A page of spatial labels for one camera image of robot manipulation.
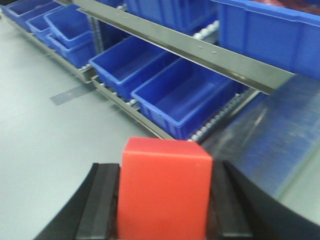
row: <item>shelf frame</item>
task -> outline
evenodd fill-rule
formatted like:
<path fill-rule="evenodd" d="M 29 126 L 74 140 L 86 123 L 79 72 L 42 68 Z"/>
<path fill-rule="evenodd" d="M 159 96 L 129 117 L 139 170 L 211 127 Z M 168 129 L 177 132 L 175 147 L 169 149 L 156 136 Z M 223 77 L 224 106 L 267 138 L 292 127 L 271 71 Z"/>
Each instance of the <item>shelf frame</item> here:
<path fill-rule="evenodd" d="M 96 75 L 95 69 L 91 65 L 86 65 L 82 68 L 77 68 L 74 65 L 72 65 L 68 60 L 60 56 L 54 49 L 48 47 L 46 44 L 44 44 L 42 41 L 37 39 L 33 33 L 27 32 L 24 28 L 19 26 L 17 23 L 15 23 L 13 20 L 11 20 L 9 17 L 7 17 L 5 14 L 2 14 L 7 20 L 7 22 L 15 27 L 17 30 L 20 31 L 31 43 L 35 44 L 37 47 L 39 47 L 42 51 L 44 51 L 46 54 L 51 56 L 55 61 L 57 61 L 61 66 L 66 68 L 68 71 L 73 73 L 77 78 L 79 78 L 84 83 L 90 83 L 91 78 Z"/>
<path fill-rule="evenodd" d="M 73 2 L 87 15 L 266 94 L 294 75 L 95 0 Z"/>

